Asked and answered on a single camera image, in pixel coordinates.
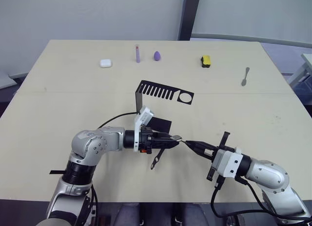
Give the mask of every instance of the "white wall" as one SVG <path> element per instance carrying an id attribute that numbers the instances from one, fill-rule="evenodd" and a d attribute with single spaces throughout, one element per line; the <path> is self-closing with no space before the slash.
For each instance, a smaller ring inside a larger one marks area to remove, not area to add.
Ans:
<path id="1" fill-rule="evenodd" d="M 0 0 L 0 70 L 28 72 L 50 39 L 177 40 L 183 0 Z"/>
<path id="2" fill-rule="evenodd" d="M 312 0 L 200 0 L 192 33 L 312 44 Z"/>

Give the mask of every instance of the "circular hole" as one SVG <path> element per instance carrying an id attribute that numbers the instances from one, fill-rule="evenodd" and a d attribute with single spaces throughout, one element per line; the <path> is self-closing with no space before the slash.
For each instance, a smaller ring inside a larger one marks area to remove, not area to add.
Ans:
<path id="1" fill-rule="evenodd" d="M 180 94 L 179 98 L 184 103 L 189 103 L 192 100 L 192 97 L 188 93 Z"/>

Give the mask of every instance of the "table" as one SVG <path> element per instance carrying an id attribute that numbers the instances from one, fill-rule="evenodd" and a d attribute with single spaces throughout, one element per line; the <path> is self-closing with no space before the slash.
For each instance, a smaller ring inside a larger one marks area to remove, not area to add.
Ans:
<path id="1" fill-rule="evenodd" d="M 159 62 L 152 59 L 155 51 Z M 210 68 L 201 67 L 202 55 L 210 55 Z M 113 66 L 100 68 L 103 58 Z M 300 197 L 312 199 L 312 120 L 260 43 L 113 40 L 48 43 L 0 119 L 0 198 L 49 201 L 59 176 L 48 173 L 65 168 L 74 135 L 135 111 L 134 92 L 143 79 L 194 92 L 191 105 L 143 96 L 156 117 L 172 121 L 171 134 L 218 145 L 228 131 L 228 146 L 281 165 Z M 133 129 L 133 119 L 110 125 Z M 209 160 L 180 144 L 151 171 L 155 155 L 105 154 L 93 178 L 99 200 L 210 202 L 215 183 L 206 180 Z M 227 179 L 216 201 L 254 198 Z"/>
<path id="2" fill-rule="evenodd" d="M 312 54 L 301 54 L 305 63 L 290 77 L 288 84 L 293 87 L 306 74 L 312 75 Z"/>

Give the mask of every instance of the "silver spoon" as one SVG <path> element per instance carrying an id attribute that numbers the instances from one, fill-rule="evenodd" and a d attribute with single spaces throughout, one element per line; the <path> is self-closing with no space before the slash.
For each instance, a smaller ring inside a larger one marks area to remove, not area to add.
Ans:
<path id="1" fill-rule="evenodd" d="M 246 77 L 247 77 L 248 72 L 249 72 L 249 67 L 246 68 L 246 74 L 245 74 L 245 78 L 242 80 L 242 86 L 245 86 L 247 83 Z"/>

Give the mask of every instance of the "black cable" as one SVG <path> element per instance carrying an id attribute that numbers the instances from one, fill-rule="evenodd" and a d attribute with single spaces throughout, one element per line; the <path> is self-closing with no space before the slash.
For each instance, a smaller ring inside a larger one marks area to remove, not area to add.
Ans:
<path id="1" fill-rule="evenodd" d="M 97 193 L 93 187 L 93 185 L 91 186 L 91 190 L 93 191 L 94 194 L 94 199 L 96 201 L 96 220 L 95 220 L 95 226 L 98 226 L 98 197 L 97 197 Z"/>
<path id="2" fill-rule="evenodd" d="M 102 125 L 100 125 L 100 126 L 98 127 L 98 129 L 99 129 L 99 128 L 102 128 L 104 125 L 106 125 L 107 123 L 111 122 L 112 120 L 115 120 L 115 119 L 118 118 L 118 117 L 121 117 L 121 116 L 123 116 L 123 115 L 132 115 L 132 114 L 137 114 L 137 112 L 124 113 L 124 114 L 117 115 L 117 116 L 113 117 L 112 119 L 106 121 L 106 122 L 103 123 Z"/>
<path id="3" fill-rule="evenodd" d="M 215 210 L 215 206 L 214 206 L 214 202 L 215 202 L 215 197 L 216 197 L 216 194 L 217 192 L 219 191 L 219 189 L 215 189 L 214 192 L 213 192 L 213 195 L 211 197 L 211 209 L 213 211 L 213 213 L 216 215 L 216 217 L 218 218 L 224 218 L 224 217 L 229 217 L 229 216 L 236 216 L 238 214 L 247 214 L 247 213 L 267 213 L 267 214 L 270 214 L 274 217 L 277 217 L 277 218 L 280 218 L 280 219 L 285 219 L 285 220 L 301 220 L 302 222 L 300 223 L 308 223 L 308 222 L 311 222 L 312 221 L 312 218 L 308 218 L 308 217 L 292 217 L 292 216 L 285 216 L 285 215 L 278 215 L 278 214 L 275 214 L 269 210 L 267 210 L 263 205 L 262 203 L 260 202 L 257 194 L 255 193 L 253 187 L 247 182 L 246 185 L 250 188 L 250 190 L 252 191 L 255 199 L 257 200 L 258 204 L 260 205 L 260 207 L 263 209 L 263 210 L 242 210 L 242 211 L 235 211 L 235 212 L 231 212 L 231 213 L 227 213 L 227 214 L 224 214 L 224 215 L 219 215 L 217 213 L 217 211 Z"/>

